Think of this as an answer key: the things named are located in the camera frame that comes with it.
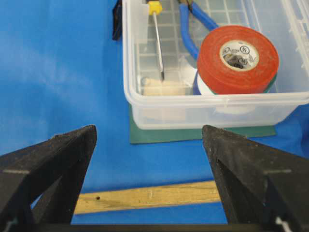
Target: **pliers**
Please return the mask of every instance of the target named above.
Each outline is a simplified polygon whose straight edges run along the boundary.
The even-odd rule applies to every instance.
[[[190,55],[197,59],[198,48],[191,39],[189,32],[189,14],[190,12],[209,30],[219,27],[193,0],[178,0],[180,11],[180,25],[183,44]]]

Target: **black object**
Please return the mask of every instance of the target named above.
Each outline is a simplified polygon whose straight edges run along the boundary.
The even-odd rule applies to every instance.
[[[308,159],[211,126],[203,144],[229,223],[309,231]]]
[[[87,126],[0,157],[0,231],[70,223],[96,142]]]
[[[122,0],[118,0],[112,10],[113,32],[112,39],[119,40],[122,35]]]
[[[203,143],[229,225],[71,226],[96,140],[87,126],[0,157],[0,231],[309,231],[309,160],[211,126]]]

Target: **red electrical tape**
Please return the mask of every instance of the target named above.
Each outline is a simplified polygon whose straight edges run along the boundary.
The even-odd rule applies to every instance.
[[[197,68],[204,83],[217,94],[262,93],[278,72],[279,56],[261,33],[225,26],[204,39]]]

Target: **label on tape core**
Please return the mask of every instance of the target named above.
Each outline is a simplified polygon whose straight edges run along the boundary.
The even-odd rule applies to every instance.
[[[220,49],[220,58],[227,67],[239,72],[249,71],[259,62],[256,48],[241,40],[226,42]]]

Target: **clear plastic container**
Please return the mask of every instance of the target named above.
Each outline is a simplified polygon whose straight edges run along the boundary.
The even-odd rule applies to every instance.
[[[297,106],[309,103],[308,0],[195,0],[220,26],[253,28],[278,50],[280,69],[270,91],[235,95],[194,95],[196,62],[182,43],[178,1],[161,2],[163,83],[148,5],[143,0],[123,0],[124,91],[140,128],[274,125]],[[191,15],[190,33],[200,46],[208,31]]]

